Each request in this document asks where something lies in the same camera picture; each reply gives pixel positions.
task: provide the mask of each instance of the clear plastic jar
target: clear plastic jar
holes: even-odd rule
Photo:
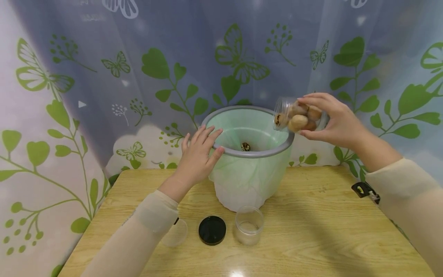
[[[329,121],[328,115],[314,106],[298,103],[296,97],[280,97],[274,109],[274,129],[291,132],[307,129],[324,129]]]

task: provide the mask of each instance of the table surface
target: table surface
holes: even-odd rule
[[[60,277],[78,277],[137,205],[173,170],[122,172],[66,262]],[[188,225],[185,242],[160,243],[141,276],[433,276],[383,213],[351,190],[344,167],[288,168],[279,190],[260,209],[260,242],[244,246],[233,236],[235,213],[224,208],[210,181],[196,185],[180,203]],[[224,241],[207,246],[198,225],[217,215],[226,222]]]

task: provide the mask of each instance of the trash can rim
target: trash can rim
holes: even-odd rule
[[[216,115],[219,115],[223,112],[235,110],[235,109],[253,109],[253,110],[261,111],[264,113],[268,113],[271,116],[274,115],[274,112],[271,111],[270,109],[257,107],[257,106],[251,106],[251,105],[228,106],[228,107],[221,108],[221,109],[218,109],[218,110],[210,113],[203,120],[202,125],[206,125]],[[264,150],[264,151],[238,151],[238,150],[224,147],[225,154],[229,155],[229,156],[233,156],[233,157],[246,158],[246,159],[271,157],[271,156],[275,156],[275,155],[285,151],[286,149],[288,149],[292,145],[292,142],[294,141],[294,137],[295,137],[294,133],[288,132],[288,138],[286,139],[286,141],[284,143],[280,144],[279,146],[277,146],[273,149]],[[212,148],[217,149],[218,147],[220,147],[220,145],[215,143]]]

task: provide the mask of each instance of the brown nut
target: brown nut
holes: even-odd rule
[[[303,128],[302,130],[309,130],[309,131],[315,131],[315,129],[317,129],[317,124],[315,123],[315,121],[309,121]]]
[[[308,110],[309,110],[309,107],[306,104],[302,104],[302,103],[299,103],[298,101],[295,101],[294,104],[292,104],[289,107],[288,117],[292,118],[294,115],[297,115],[297,114],[306,115]]]
[[[294,133],[300,131],[306,124],[308,123],[308,119],[306,116],[297,114],[294,115],[291,120],[288,122],[288,129]]]
[[[288,117],[284,113],[278,113],[274,117],[274,124],[279,128],[284,128],[288,124]]]
[[[307,111],[307,117],[311,121],[317,121],[322,117],[322,110],[317,108],[316,106],[309,106],[309,110]]]

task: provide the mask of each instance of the butterfly print curtain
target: butterfly print curtain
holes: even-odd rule
[[[0,1],[0,275],[57,276],[122,171],[176,168],[183,137],[229,105],[329,92],[441,182],[442,8]],[[365,180],[348,149],[298,135],[292,149],[289,167]]]

